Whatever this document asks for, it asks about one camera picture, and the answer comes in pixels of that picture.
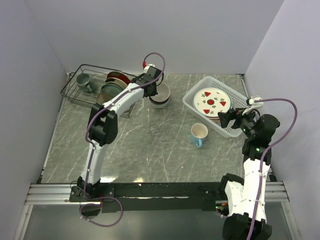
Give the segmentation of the white light blue bowl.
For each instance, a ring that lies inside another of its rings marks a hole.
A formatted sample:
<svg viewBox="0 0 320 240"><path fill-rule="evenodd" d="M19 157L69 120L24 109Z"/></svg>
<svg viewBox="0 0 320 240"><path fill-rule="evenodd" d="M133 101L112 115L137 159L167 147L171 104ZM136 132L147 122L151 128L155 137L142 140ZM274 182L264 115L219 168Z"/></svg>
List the white light blue bowl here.
<svg viewBox="0 0 320 240"><path fill-rule="evenodd" d="M154 107L156 109L162 109L162 108L164 108L164 107L166 107L168 105L170 99L168 98L164 102L155 102L151 98L149 98L148 100L149 100L149 102L150 102L152 107Z"/></svg>

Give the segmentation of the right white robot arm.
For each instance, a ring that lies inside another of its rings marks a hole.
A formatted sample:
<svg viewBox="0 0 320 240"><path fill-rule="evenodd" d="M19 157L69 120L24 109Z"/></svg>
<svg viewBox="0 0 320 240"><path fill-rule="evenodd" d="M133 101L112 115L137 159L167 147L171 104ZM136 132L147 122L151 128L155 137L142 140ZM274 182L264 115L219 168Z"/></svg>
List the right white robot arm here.
<svg viewBox="0 0 320 240"><path fill-rule="evenodd" d="M242 147L244 177L227 173L218 188L219 195L227 200L216 208L226 217L222 228L224 240L267 240L272 235L265 212L272 156L267 148L280 122L270 114L260 115L255 120L258 113L236 108L218 114L222 128L233 121L232 129L240 129L246 136Z"/></svg>

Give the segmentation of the red rimmed bottom plate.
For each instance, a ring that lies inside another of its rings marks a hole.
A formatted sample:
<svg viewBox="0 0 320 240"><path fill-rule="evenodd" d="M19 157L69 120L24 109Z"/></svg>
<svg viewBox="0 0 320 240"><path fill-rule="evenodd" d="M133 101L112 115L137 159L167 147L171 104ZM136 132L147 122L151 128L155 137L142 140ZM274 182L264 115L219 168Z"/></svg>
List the red rimmed bottom plate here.
<svg viewBox="0 0 320 240"><path fill-rule="evenodd" d="M211 113L211 111L213 111L215 109L214 105L210 105L210 110L209 113L207 113L207 111L205 111L204 109L196 109L199 113L201 113L202 115L204 115L205 117L207 117L209 120L213 121L213 122L219 122L220 118L217 114L213 114Z"/></svg>

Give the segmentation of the white watermelon pattern plate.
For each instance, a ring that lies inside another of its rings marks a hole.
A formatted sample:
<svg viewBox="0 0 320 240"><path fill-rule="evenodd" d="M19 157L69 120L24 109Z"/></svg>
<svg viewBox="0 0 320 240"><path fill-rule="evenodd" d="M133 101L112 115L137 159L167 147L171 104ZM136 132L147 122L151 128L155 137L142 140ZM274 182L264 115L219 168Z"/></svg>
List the white watermelon pattern plate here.
<svg viewBox="0 0 320 240"><path fill-rule="evenodd" d="M200 89L193 97L194 108L209 119L218 119L218 113L226 113L233 107L231 97L223 90L215 87Z"/></svg>

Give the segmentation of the white top bowl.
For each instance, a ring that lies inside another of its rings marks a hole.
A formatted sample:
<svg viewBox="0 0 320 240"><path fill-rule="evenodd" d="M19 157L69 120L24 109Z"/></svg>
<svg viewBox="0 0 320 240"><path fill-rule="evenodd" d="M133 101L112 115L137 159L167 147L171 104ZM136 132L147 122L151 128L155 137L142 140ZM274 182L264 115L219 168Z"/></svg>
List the white top bowl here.
<svg viewBox="0 0 320 240"><path fill-rule="evenodd" d="M167 84L160 84L159 86L157 86L156 90L157 94L155 96L149 97L153 102L157 104L163 104L169 100L171 96L171 90Z"/></svg>

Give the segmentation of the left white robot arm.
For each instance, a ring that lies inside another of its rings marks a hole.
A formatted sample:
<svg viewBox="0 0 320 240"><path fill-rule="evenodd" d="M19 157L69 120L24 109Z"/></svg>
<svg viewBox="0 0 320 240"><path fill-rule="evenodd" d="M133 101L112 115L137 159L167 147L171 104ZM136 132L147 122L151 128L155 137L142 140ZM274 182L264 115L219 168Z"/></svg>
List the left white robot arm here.
<svg viewBox="0 0 320 240"><path fill-rule="evenodd" d="M137 101L157 95L157 81L163 75L163 70L150 66L114 98L103 104L96 103L91 108L85 133L89 152L84 170L77 180L77 187L86 200L94 201L99 197L102 163L109 145L118 135L120 116Z"/></svg>

